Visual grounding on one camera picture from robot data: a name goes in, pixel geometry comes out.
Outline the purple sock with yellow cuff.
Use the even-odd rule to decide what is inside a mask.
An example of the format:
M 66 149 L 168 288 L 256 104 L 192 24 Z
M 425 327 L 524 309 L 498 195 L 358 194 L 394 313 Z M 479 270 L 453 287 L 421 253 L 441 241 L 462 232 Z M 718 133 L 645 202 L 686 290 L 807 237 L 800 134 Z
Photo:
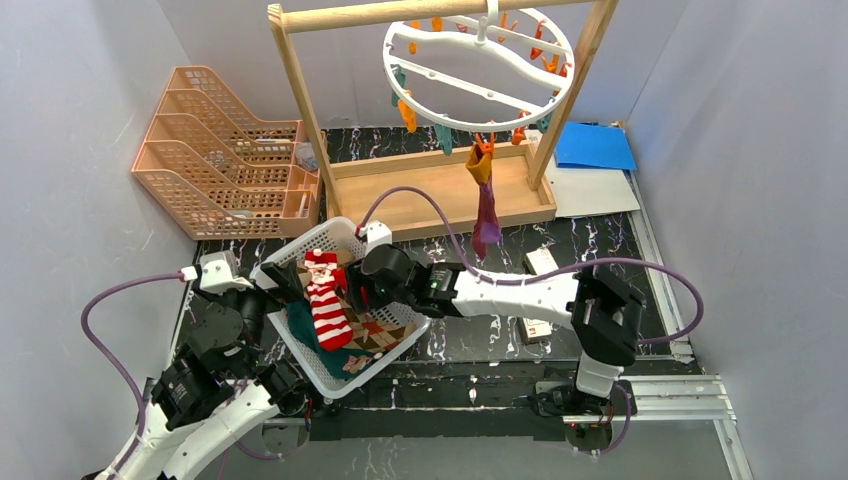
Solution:
M 466 170 L 478 185 L 477 217 L 472 231 L 472 247 L 475 255 L 483 260 L 488 247 L 501 239 L 501 226 L 496 213 L 496 200 L 492 176 L 493 149 L 489 145 L 476 143 L 466 161 Z

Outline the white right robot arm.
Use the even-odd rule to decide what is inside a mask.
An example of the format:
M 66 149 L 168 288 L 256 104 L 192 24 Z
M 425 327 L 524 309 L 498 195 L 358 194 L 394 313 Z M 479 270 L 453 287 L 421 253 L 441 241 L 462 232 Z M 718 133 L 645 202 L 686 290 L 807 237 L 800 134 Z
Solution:
M 428 318 L 496 315 L 570 328 L 582 353 L 571 382 L 532 399 L 550 416 L 612 415 L 611 395 L 638 350 L 643 296 L 612 272 L 574 274 L 472 272 L 461 263 L 424 264 L 393 245 L 381 245 L 342 267 L 341 292 L 357 313 L 392 303 Z

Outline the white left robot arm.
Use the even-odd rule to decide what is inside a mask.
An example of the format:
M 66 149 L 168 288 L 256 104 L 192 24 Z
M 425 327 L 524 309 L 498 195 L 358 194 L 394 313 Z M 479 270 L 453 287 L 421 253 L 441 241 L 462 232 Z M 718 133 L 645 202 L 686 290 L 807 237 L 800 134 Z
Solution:
M 176 273 L 158 274 L 113 286 L 83 308 L 80 324 L 88 340 L 123 376 L 135 399 L 135 429 L 115 459 L 91 473 L 93 479 L 193 479 L 215 457 L 264 421 L 314 411 L 306 379 L 290 365 L 261 365 L 260 342 L 267 314 L 302 299 L 305 276 L 295 262 L 266 262 L 261 277 L 244 278 L 224 259 L 202 260 Z M 195 332 L 172 362 L 140 387 L 90 327 L 93 308 L 131 287 L 179 280 L 212 305 L 225 325 L 212 333 Z

